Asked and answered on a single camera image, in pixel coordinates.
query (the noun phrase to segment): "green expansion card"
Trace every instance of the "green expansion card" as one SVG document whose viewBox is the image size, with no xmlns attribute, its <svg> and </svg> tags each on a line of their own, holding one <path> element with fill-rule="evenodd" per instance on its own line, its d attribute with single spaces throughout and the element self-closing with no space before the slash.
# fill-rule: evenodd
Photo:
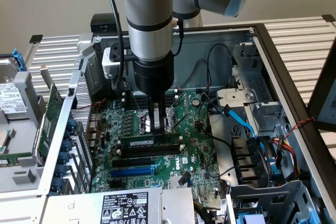
<svg viewBox="0 0 336 224">
<path fill-rule="evenodd" d="M 63 100 L 56 86 L 53 84 L 50 89 L 50 96 L 47 105 L 47 110 L 44 115 L 42 125 L 39 128 L 39 141 L 37 149 L 40 151 L 42 157 L 47 157 L 51 141 L 54 136 L 55 128 L 57 125 L 59 114 L 61 113 Z"/>
<path fill-rule="evenodd" d="M 186 114 L 187 117 L 173 129 L 173 133 L 181 140 L 180 144 L 184 148 L 179 154 L 166 156 L 152 156 L 151 165 L 155 167 L 153 173 L 141 176 L 123 176 L 111 177 L 111 171 L 118 172 L 119 169 L 127 169 L 132 167 L 115 168 L 113 161 L 122 160 L 117 155 L 118 141 L 132 142 L 134 136 L 141 136 L 142 142 L 150 141 L 144 130 L 141 129 L 140 118 L 146 114 L 146 110 L 127 110 L 120 107 L 119 101 L 109 101 L 102 106 L 100 113 L 106 118 L 103 124 L 102 132 L 106 139 L 103 144 L 96 142 L 93 155 L 94 171 L 92 179 L 91 192 L 102 192 L 122 189 L 137 189 L 160 187 L 164 189 L 179 186 L 178 179 L 187 171 L 191 174 L 192 192 L 196 200 L 202 202 L 206 207 L 220 206 L 220 197 L 215 196 L 214 188 L 220 188 L 218 179 L 210 178 L 205 172 L 205 163 L 209 160 L 214 150 L 213 140 L 205 134 L 199 132 L 197 124 L 198 108 L 192 106 L 194 98 L 201 99 L 201 95 L 195 92 L 187 93 L 188 99 L 181 99 L 174 107 L 175 121 L 178 121 Z M 205 109 L 201 111 L 201 121 L 206 122 Z M 209 171 L 212 174 L 218 174 L 218 166 L 215 161 L 210 163 Z"/>
</svg>

